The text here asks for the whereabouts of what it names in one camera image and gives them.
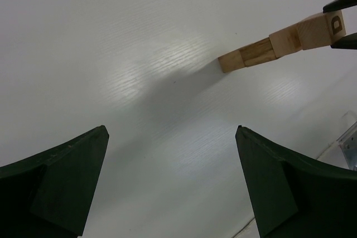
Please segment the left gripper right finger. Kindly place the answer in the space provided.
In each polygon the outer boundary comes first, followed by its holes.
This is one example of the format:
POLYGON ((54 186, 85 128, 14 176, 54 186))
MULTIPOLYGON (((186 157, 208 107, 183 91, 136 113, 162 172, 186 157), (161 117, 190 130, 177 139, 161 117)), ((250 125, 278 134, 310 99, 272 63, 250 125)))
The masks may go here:
POLYGON ((356 237, 356 172, 238 126, 238 154, 260 237, 356 237))

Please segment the plain wood cube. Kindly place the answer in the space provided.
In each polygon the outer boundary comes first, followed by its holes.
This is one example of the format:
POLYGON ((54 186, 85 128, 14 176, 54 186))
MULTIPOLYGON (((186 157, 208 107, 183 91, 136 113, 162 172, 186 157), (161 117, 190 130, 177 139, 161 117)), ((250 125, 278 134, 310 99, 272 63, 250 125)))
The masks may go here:
POLYGON ((302 50, 296 24, 270 34, 269 39, 276 58, 302 50))

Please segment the wood cube letter D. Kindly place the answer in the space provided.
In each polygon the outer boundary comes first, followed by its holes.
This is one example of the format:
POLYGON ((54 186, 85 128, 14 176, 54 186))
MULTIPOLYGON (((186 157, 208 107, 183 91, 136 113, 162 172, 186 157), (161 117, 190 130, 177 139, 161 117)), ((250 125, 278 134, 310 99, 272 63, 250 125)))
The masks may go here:
POLYGON ((297 23, 297 33, 303 50, 331 46, 346 36, 342 11, 309 16, 297 23))

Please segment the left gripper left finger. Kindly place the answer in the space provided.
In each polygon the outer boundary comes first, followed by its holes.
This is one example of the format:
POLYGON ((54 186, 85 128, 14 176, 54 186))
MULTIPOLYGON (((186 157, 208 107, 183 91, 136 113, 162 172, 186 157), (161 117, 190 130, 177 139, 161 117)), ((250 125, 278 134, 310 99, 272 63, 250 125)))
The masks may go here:
POLYGON ((1 237, 80 237, 109 134, 96 127, 1 167, 1 237))

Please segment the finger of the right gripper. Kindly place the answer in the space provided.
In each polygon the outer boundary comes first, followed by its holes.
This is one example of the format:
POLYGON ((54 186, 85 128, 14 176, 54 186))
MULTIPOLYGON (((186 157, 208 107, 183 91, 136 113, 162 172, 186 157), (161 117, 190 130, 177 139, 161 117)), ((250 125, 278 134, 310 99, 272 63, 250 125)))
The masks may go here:
POLYGON ((323 7, 323 13, 334 12, 357 5, 357 0, 334 0, 323 7))
POLYGON ((357 49, 357 33, 353 33, 342 37, 331 45, 334 49, 356 50, 357 49))

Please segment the long wood block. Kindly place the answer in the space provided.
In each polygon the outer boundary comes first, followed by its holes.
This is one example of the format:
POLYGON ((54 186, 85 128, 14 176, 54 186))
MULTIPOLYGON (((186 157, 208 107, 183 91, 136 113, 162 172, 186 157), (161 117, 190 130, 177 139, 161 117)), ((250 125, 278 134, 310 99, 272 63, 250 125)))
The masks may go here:
POLYGON ((263 64, 278 59, 269 37, 239 49, 246 67, 263 64))

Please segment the wood cube red letter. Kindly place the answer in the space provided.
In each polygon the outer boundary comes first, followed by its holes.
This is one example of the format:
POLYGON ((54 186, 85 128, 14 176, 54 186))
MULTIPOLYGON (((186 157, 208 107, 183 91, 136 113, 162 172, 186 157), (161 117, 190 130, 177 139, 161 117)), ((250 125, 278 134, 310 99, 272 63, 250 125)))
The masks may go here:
POLYGON ((223 73, 229 73, 246 67, 239 50, 234 50, 218 57, 218 62, 223 73))

